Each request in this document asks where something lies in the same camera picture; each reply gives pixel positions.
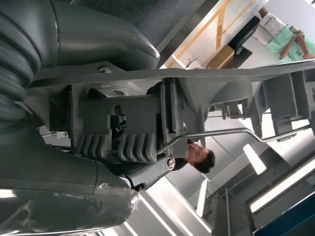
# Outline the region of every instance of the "person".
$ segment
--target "person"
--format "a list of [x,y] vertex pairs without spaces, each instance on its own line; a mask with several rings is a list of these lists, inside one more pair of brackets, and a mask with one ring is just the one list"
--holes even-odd
[[202,148],[198,143],[187,140],[187,154],[183,158],[175,158],[175,167],[173,171],[180,170],[189,163],[198,171],[206,174],[215,167],[215,156],[212,150]]
[[259,15],[261,21],[253,36],[276,55],[281,62],[314,58],[314,43],[303,32],[286,25],[264,7],[259,11]]
[[[161,84],[162,82],[159,82],[150,87],[147,90],[147,95],[160,94]],[[121,135],[126,127],[126,116],[122,113],[119,106],[115,107],[114,113],[115,115],[111,116],[112,149],[117,150]],[[201,145],[189,139],[187,140],[187,155],[183,158],[175,158],[175,167],[173,171],[180,170],[188,163],[201,173],[206,174],[215,166],[215,156],[211,150],[202,148]]]

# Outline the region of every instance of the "person in green shirt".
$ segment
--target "person in green shirt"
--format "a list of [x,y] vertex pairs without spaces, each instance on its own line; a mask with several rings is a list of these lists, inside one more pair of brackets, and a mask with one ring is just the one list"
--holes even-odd
[[263,7],[261,21],[253,35],[281,62],[314,59],[315,44],[303,32],[288,26]]

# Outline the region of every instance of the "shiny floor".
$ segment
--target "shiny floor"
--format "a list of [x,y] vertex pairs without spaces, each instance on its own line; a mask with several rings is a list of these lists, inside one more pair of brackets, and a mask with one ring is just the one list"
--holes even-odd
[[268,0],[220,0],[162,68],[205,68]]

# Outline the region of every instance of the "fluorescent light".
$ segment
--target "fluorescent light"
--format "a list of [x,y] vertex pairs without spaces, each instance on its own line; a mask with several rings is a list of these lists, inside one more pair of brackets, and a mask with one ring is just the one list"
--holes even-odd
[[14,231],[12,231],[12,232],[5,233],[5,234],[2,234],[2,235],[0,235],[0,236],[4,236],[4,235],[15,235],[16,233],[18,233],[18,232],[19,232],[18,230],[14,230]]
[[208,180],[205,179],[204,181],[202,181],[202,186],[200,188],[199,198],[198,199],[197,209],[196,210],[197,215],[199,215],[199,217],[202,217],[203,215],[203,209],[205,208],[207,186]]
[[104,236],[118,236],[113,228],[108,228],[101,231]]
[[72,234],[72,233],[80,233],[80,235],[83,234],[84,232],[91,232],[91,231],[101,231],[102,227],[98,227],[98,228],[92,228],[92,229],[87,229],[87,230],[71,230],[71,231],[59,231],[59,232],[49,232],[49,233],[24,233],[24,234],[14,234],[14,236],[29,236],[29,235],[60,235],[60,234]]
[[126,221],[125,221],[124,225],[128,230],[130,231],[133,236],[138,236],[133,228],[131,228],[128,223],[127,223]]
[[151,205],[150,205],[147,200],[145,200],[141,195],[140,196],[141,201],[143,201],[147,209],[149,209],[153,216],[155,216],[158,221],[159,221],[162,226],[164,226],[167,231],[168,231],[171,236],[177,236],[174,231],[172,231],[168,224],[166,224],[163,219],[162,219],[156,211],[155,211]]
[[0,198],[16,198],[12,190],[10,189],[0,189]]
[[159,206],[163,208],[166,214],[173,218],[176,223],[184,229],[188,236],[193,236],[189,229],[187,229],[183,222],[181,222],[176,214],[171,210],[165,202],[164,202],[160,196],[155,196],[156,200]]
[[252,148],[251,145],[246,144],[243,147],[243,150],[258,175],[260,175],[267,169],[267,167]]
[[186,209],[187,209],[190,213],[191,213],[193,217],[195,217],[198,222],[199,222],[201,225],[202,225],[205,230],[207,230],[209,233],[212,233],[212,231],[206,225],[205,222],[202,221],[199,215],[196,213],[196,211],[191,207],[190,204],[189,204],[183,195],[179,193],[177,189],[175,189],[169,180],[168,180],[166,177],[162,177],[162,179],[159,180],[158,183],[161,183],[161,185],[163,186],[163,189],[168,189],[168,191],[171,191],[174,193],[174,195],[181,202]]
[[250,209],[252,212],[255,212],[265,204],[271,201],[272,199],[278,196],[279,194],[288,189],[289,187],[302,179],[305,175],[313,171],[315,169],[315,159],[309,162],[307,165],[304,165],[295,173],[292,174],[291,176],[285,179],[284,181],[275,186],[274,188],[271,189],[270,191],[263,195],[262,197],[252,203],[250,205]]

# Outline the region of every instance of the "man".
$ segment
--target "man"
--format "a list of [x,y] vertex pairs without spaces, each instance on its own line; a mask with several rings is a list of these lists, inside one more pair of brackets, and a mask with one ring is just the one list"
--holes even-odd
[[176,158],[174,171],[178,171],[189,163],[201,173],[209,173],[215,164],[215,154],[208,149],[201,147],[190,139],[187,140],[188,152],[184,158]]
[[253,35],[281,62],[313,59],[315,45],[303,32],[284,24],[264,7],[259,11],[261,21]]

